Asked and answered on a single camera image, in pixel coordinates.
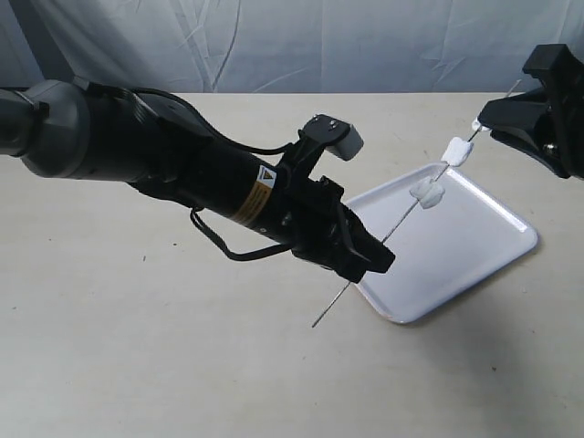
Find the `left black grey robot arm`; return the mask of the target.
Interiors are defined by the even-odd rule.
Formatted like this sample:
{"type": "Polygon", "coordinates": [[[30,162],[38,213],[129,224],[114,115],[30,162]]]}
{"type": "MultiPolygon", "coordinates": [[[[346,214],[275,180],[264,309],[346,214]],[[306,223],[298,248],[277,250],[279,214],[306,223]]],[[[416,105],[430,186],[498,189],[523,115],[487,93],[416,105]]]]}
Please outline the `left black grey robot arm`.
{"type": "Polygon", "coordinates": [[[77,78],[1,91],[1,152],[44,178],[126,183],[186,207],[193,225],[238,262],[290,252],[350,282],[385,273],[394,253],[310,176],[324,152],[348,161],[356,129],[324,114],[272,150],[233,141],[186,100],[77,78]]]}

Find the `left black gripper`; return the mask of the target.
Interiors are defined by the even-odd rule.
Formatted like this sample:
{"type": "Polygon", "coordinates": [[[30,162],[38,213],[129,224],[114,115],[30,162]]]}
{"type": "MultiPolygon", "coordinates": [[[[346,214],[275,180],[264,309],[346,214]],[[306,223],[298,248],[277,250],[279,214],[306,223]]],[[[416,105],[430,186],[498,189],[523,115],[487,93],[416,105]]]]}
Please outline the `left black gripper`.
{"type": "Polygon", "coordinates": [[[344,188],[323,176],[288,186],[280,175],[259,215],[266,236],[304,261],[355,283],[368,273],[386,273],[396,255],[370,234],[355,214],[338,215],[344,188]]]}

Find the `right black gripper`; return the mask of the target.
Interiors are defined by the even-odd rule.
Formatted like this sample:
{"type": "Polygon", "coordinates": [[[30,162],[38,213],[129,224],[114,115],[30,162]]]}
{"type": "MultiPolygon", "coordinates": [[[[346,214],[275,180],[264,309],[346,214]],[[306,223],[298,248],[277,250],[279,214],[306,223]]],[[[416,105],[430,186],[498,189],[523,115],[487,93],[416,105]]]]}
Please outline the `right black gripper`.
{"type": "Polygon", "coordinates": [[[583,177],[583,62],[565,44],[538,45],[523,72],[542,89],[488,101],[478,122],[490,137],[559,178],[583,177]]]}

